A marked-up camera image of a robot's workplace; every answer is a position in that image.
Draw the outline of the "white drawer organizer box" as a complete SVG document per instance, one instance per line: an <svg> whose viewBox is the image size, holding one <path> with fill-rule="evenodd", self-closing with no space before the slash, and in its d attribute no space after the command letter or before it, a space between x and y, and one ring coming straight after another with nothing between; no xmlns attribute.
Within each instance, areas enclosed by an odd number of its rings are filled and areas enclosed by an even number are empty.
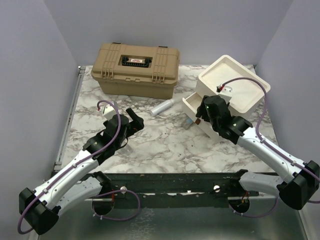
<svg viewBox="0 0 320 240"><path fill-rule="evenodd" d="M271 86L229 55L222 55L199 74L195 92L201 97L217 95L218 86L240 77L242 79L227 84L232 88L229 109L232 115L249 119L264 98L262 87L269 92ZM255 79L262 87L246 78Z"/></svg>

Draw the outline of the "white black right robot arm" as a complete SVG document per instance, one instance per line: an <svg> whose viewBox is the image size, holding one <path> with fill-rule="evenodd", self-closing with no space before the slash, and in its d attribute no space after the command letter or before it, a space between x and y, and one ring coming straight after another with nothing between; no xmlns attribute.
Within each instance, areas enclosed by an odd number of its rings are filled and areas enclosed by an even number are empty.
<svg viewBox="0 0 320 240"><path fill-rule="evenodd" d="M232 116L226 101L218 95L205 95L196 117L210 123L218 135L248 150L276 173L276 177L246 171L230 182L229 189L240 196L256 191L279 197L287 206L301 210L320 186L320 166L290 155L265 138L245 118Z"/></svg>

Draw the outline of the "white cosmetic tube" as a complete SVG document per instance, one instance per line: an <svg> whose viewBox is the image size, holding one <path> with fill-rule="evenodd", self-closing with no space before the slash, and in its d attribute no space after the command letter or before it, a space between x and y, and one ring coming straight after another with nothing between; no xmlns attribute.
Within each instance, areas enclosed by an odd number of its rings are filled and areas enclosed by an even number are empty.
<svg viewBox="0 0 320 240"><path fill-rule="evenodd" d="M155 107L153 107L151 110L150 110L150 114L155 117L157 115L159 115L160 113L168 110L169 108L171 108L175 103L175 100L174 99L168 99L158 105L156 105Z"/></svg>

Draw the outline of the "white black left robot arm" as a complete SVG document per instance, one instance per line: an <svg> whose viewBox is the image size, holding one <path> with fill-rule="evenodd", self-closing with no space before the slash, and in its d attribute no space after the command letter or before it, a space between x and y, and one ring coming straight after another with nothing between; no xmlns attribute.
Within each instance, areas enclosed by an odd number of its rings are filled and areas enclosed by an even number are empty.
<svg viewBox="0 0 320 240"><path fill-rule="evenodd" d="M19 213L38 235L48 232L68 209L96 197L125 194L127 187L115 189L102 172L91 171L112 157L128 139L144 128L143 118L131 109L127 116L116 113L104 122L105 128L91 137L77 156L52 178L35 189L25 188L19 195Z"/></svg>

